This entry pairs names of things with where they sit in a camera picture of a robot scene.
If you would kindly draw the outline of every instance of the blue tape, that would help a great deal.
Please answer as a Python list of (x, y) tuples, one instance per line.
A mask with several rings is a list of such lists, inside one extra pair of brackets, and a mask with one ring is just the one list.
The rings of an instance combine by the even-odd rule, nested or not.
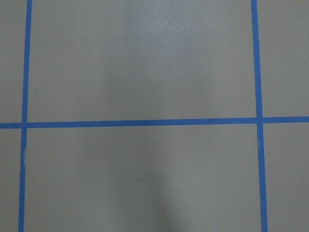
[(256, 118), (257, 118), (256, 131), (258, 141), (261, 229), (262, 232), (267, 232), (268, 225), (267, 225), (267, 197), (266, 197), (266, 174), (265, 174), (264, 132), (263, 132), (262, 80), (261, 80), (257, 0), (251, 0), (251, 12), (252, 12), (252, 30), (253, 30), (253, 57), (254, 57)]
[(295, 117), (264, 117), (264, 123), (301, 123), (309, 122), (309, 116), (295, 116)]
[(24, 77), (23, 77), (23, 100), (22, 100), (22, 119), (21, 119), (18, 232), (24, 231), (24, 221), (25, 221), (25, 179), (26, 179), (25, 155), (26, 155), (26, 146), (27, 146), (31, 11), (32, 11), (32, 0), (27, 0), (25, 53), (24, 53)]
[(20, 129), (21, 128), (21, 123), (14, 123), (14, 122), (9, 122), (9, 123), (0, 123), (0, 129)]
[(161, 119), (123, 121), (81, 121), (81, 122), (29, 122), (28, 128), (76, 128), (76, 127), (138, 127), (138, 126), (180, 126), (255, 124), (255, 117), (245, 118), (204, 118), (204, 119)]

